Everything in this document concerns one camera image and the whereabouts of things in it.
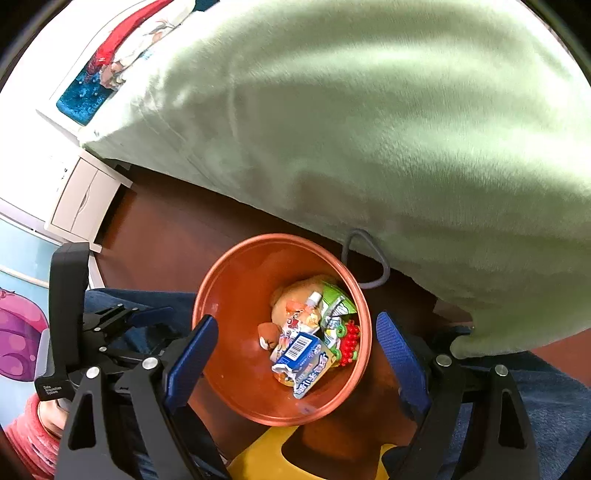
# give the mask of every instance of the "orange bowl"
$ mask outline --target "orange bowl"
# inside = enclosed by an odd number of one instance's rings
[[[339,278],[349,290],[358,310],[359,354],[353,365],[331,369],[296,400],[293,390],[273,377],[256,327],[271,321],[269,300],[278,287],[317,274]],[[298,236],[256,236],[220,257],[199,288],[193,327],[205,314],[219,325],[217,347],[204,371],[207,380],[230,408],[264,425],[302,425],[328,415],[357,386],[369,361],[371,317],[359,285],[334,255]]]

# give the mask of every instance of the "screw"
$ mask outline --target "screw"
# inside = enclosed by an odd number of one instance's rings
[[[505,365],[497,365],[495,367],[495,372],[499,377],[506,377],[509,374],[507,367]]]
[[[98,377],[100,374],[100,368],[99,367],[90,367],[87,371],[86,371],[86,376],[88,378],[96,378]]]
[[[156,367],[156,365],[158,365],[158,359],[153,356],[149,356],[142,362],[142,367],[144,367],[146,370],[152,370]]]
[[[438,355],[435,361],[440,367],[449,367],[452,364],[452,359],[447,355]]]

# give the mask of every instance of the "barcode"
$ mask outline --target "barcode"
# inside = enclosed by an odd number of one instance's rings
[[[293,342],[291,347],[287,349],[287,352],[285,352],[285,356],[290,360],[297,360],[301,353],[304,350],[306,350],[306,347],[308,347],[308,345],[311,343],[311,338],[300,336],[297,339],[295,339],[295,342]]]

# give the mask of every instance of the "cabinet drawer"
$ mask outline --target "cabinet drawer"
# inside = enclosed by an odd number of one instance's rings
[[[78,210],[98,171],[96,167],[90,165],[82,158],[78,161],[61,194],[60,201],[51,220],[53,225],[67,232],[72,231]]]
[[[96,172],[74,220],[73,234],[94,240],[119,185],[119,181],[106,173]]]

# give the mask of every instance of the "yellow stool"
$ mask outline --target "yellow stool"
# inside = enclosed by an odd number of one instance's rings
[[[238,455],[228,467],[232,480],[324,480],[289,463],[281,448],[298,427],[273,427]],[[383,445],[380,458],[394,445]],[[375,480],[388,480],[379,461]]]

